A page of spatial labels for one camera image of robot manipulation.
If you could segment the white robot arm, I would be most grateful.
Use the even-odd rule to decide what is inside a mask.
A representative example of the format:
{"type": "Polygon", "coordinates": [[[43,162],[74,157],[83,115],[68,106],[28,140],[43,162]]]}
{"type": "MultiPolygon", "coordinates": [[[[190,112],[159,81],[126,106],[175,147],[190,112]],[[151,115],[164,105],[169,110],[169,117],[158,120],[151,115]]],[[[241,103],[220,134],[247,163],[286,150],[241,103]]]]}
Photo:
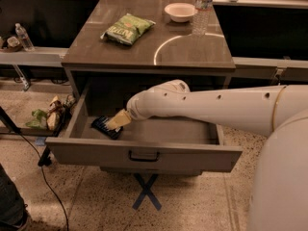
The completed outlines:
{"type": "Polygon", "coordinates": [[[173,80],[141,91],[107,123],[183,116],[268,139],[259,156],[247,231],[308,231],[308,86],[191,91],[173,80]]]}

